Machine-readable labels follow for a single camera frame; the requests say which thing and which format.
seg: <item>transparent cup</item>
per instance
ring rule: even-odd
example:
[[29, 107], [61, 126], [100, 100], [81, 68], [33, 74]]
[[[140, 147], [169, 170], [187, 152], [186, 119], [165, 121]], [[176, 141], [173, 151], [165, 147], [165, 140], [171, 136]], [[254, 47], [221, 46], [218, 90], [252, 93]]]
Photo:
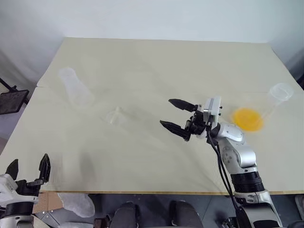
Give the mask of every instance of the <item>transparent cup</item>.
[[256, 104], [249, 104], [235, 110], [232, 121], [242, 130], [258, 131], [263, 128], [265, 120], [283, 102], [288, 101], [294, 91], [289, 84], [278, 83]]

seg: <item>white wall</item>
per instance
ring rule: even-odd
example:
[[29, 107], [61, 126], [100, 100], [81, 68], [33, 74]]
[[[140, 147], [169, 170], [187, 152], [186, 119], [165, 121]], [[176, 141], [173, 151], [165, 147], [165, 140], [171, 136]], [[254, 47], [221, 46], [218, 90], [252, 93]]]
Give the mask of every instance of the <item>white wall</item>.
[[3, 0], [0, 75], [31, 90], [63, 36], [267, 42], [304, 69], [303, 0]]

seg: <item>table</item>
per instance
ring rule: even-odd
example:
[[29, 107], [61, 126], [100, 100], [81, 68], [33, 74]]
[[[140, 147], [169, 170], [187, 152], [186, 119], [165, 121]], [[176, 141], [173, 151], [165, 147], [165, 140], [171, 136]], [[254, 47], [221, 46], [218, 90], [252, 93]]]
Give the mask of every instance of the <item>table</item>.
[[[69, 102], [58, 77], [65, 67], [94, 96], [91, 106]], [[262, 101], [279, 82], [294, 96], [247, 142], [271, 193], [303, 193], [304, 93], [269, 45], [253, 43], [65, 38], [0, 156], [1, 172], [18, 158], [19, 179], [34, 180], [48, 153], [45, 191], [225, 194], [205, 140], [185, 142], [159, 124], [191, 116], [168, 99], [220, 95], [220, 121], [229, 122], [234, 108]], [[122, 118], [110, 124], [117, 107]]]

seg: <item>orange juice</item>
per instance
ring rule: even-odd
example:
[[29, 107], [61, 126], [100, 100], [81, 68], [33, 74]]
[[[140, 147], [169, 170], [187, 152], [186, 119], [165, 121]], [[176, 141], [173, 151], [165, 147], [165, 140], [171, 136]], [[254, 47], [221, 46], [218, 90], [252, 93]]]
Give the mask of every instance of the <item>orange juice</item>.
[[251, 108], [239, 108], [232, 115], [232, 121], [245, 131], [258, 131], [263, 127], [259, 112]]

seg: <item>floor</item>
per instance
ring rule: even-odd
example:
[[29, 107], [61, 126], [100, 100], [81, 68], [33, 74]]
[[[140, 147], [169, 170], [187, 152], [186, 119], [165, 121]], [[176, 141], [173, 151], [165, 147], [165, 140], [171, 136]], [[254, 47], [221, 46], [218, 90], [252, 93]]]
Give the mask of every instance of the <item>floor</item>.
[[[171, 200], [184, 200], [190, 203], [206, 228], [221, 227], [220, 224], [224, 219], [235, 216], [230, 198], [225, 196], [93, 194], [90, 197], [95, 204], [94, 217], [81, 218], [65, 209], [41, 212], [37, 217], [55, 228], [64, 222], [93, 223], [94, 218], [102, 218], [108, 213], [114, 213], [121, 204], [132, 201], [140, 207], [143, 227], [165, 226], [168, 222]], [[272, 200], [285, 227], [293, 221], [301, 220], [294, 195], [274, 195]]]

